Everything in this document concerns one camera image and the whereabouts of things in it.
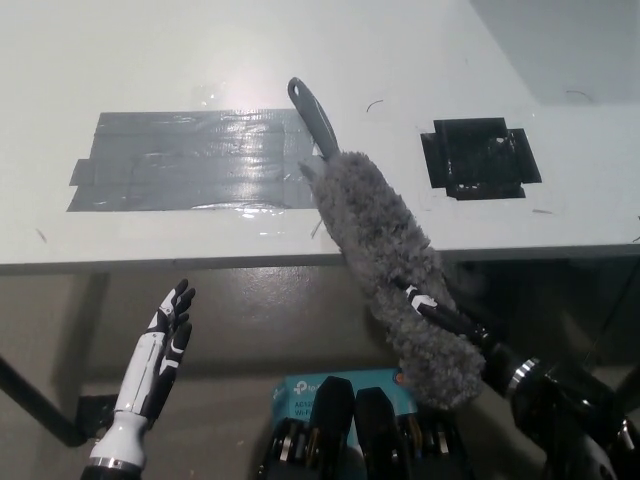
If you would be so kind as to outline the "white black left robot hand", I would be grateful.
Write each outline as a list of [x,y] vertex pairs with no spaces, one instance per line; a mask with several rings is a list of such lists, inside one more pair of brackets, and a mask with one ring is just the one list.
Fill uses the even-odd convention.
[[181,280],[139,337],[114,407],[113,424],[145,430],[160,416],[190,341],[188,310],[196,291]]

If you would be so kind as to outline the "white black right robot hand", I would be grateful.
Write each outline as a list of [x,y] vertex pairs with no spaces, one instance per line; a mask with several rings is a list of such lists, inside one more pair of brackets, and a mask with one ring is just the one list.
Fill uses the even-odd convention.
[[466,319],[417,287],[400,278],[393,283],[404,292],[411,306],[438,327],[458,336],[464,336],[476,346],[485,359],[482,374],[485,383],[503,398],[513,395],[511,381],[520,367],[520,358],[481,323]]

